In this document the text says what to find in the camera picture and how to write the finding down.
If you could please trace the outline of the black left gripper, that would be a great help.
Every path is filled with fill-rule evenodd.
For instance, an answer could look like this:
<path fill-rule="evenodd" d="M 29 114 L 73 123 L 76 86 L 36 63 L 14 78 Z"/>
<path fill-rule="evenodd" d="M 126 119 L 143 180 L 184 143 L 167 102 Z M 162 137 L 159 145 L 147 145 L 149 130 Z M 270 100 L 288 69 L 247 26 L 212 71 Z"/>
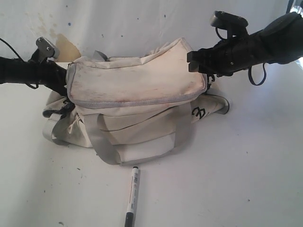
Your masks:
<path fill-rule="evenodd" d="M 43 85 L 60 95 L 67 94 L 66 72 L 67 70 L 52 60 L 44 59 L 42 62 L 28 60 L 27 66 L 31 67 L 29 75 L 32 80 L 27 79 L 26 85 L 32 89 L 38 89 Z"/>

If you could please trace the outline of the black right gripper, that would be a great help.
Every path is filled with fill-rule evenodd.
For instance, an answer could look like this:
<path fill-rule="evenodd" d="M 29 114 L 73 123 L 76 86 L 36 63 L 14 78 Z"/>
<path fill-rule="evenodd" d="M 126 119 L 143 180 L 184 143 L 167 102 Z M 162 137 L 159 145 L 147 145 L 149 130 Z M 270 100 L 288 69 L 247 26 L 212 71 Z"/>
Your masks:
<path fill-rule="evenodd" d="M 232 76 L 235 72 L 247 70 L 262 63 L 263 41 L 258 35 L 234 37 L 220 41 L 212 48 L 201 48 L 187 53 L 189 72 L 216 74 L 218 77 Z"/>

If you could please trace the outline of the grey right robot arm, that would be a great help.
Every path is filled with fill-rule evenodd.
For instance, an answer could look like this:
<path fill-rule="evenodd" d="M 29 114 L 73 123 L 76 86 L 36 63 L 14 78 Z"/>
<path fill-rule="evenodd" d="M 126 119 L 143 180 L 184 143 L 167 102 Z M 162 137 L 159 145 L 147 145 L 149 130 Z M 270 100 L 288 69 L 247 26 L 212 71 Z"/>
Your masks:
<path fill-rule="evenodd" d="M 226 38 L 212 48 L 187 54 L 189 72 L 232 76 L 262 63 L 288 64 L 303 55 L 303 18 L 287 13 L 264 29 L 249 34 L 245 18 L 215 11 L 211 18 L 215 30 L 225 30 Z"/>

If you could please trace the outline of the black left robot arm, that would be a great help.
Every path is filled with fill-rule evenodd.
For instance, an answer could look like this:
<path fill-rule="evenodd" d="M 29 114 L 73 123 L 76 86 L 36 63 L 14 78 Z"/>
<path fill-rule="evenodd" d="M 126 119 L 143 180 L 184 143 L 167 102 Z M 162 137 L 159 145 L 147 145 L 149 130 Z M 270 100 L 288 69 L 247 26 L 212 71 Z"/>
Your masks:
<path fill-rule="evenodd" d="M 0 83 L 25 84 L 32 89 L 43 85 L 61 96 L 67 95 L 67 70 L 50 60 L 57 59 L 60 51 L 44 37 L 36 40 L 37 49 L 28 61 L 20 55 L 6 41 L 1 39 L 17 56 L 14 59 L 0 58 Z"/>

